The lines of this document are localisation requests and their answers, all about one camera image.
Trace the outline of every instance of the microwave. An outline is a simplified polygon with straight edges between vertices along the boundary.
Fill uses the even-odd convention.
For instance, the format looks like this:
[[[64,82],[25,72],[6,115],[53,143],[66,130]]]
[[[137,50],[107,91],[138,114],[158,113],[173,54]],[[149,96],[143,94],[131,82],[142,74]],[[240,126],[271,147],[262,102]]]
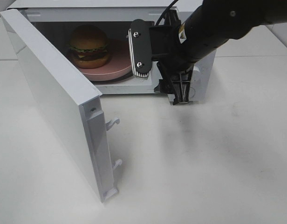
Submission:
[[[77,167],[101,202],[117,193],[107,131],[118,118],[105,121],[102,94],[155,94],[161,78],[154,63],[147,79],[128,76],[114,82],[91,82],[67,58],[70,33],[83,24],[95,25],[108,38],[128,42],[130,24],[136,19],[156,23],[171,3],[159,1],[16,0],[1,12],[6,31],[28,86],[46,121],[53,127]],[[182,10],[184,21],[196,8]],[[194,66],[190,101],[205,97],[215,52]],[[174,95],[168,95],[169,101]]]

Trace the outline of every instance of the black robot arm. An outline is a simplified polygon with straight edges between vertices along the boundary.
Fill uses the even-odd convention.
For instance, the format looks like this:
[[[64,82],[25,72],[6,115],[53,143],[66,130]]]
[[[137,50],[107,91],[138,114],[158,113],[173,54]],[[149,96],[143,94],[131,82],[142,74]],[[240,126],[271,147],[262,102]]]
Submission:
[[[196,62],[253,27],[283,22],[287,0],[204,0],[183,24],[175,10],[167,11],[161,26],[147,27],[135,20],[129,30],[133,72],[145,77],[151,62],[158,61],[163,80],[155,91],[174,94],[174,104],[188,103]],[[136,30],[140,38],[134,35]]]

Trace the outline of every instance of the black cable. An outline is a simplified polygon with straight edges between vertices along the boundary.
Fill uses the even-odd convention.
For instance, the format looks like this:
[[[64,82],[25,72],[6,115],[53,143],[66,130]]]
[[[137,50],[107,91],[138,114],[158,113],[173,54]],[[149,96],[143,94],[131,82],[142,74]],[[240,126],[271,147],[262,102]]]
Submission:
[[[170,8],[179,0],[174,0],[160,15],[159,19],[157,20],[155,26],[158,26],[160,21],[164,18],[164,15],[170,10]]]

